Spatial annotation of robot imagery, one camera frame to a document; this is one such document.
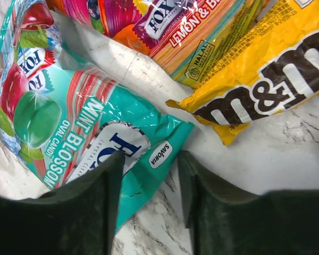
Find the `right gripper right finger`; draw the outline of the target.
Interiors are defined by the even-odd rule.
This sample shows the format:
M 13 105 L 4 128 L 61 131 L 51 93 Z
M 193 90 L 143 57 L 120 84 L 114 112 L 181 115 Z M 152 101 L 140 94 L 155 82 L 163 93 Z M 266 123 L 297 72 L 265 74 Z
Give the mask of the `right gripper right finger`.
M 177 157 L 193 254 L 319 254 L 319 190 L 247 192 Z

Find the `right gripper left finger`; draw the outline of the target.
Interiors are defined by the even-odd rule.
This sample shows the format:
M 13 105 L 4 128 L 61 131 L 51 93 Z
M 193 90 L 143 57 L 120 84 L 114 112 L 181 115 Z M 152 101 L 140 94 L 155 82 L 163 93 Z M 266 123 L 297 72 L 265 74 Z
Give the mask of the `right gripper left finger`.
M 37 199 L 0 197 L 0 254 L 110 254 L 124 157 Z

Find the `teal Fox's mint candy bag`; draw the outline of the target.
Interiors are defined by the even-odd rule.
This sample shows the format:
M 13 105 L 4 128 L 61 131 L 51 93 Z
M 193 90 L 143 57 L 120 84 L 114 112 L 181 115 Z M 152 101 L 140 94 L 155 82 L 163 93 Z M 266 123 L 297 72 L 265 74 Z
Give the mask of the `teal Fox's mint candy bag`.
M 70 51 L 45 1 L 11 1 L 0 29 L 0 141 L 49 189 L 122 152 L 120 228 L 193 129 Z

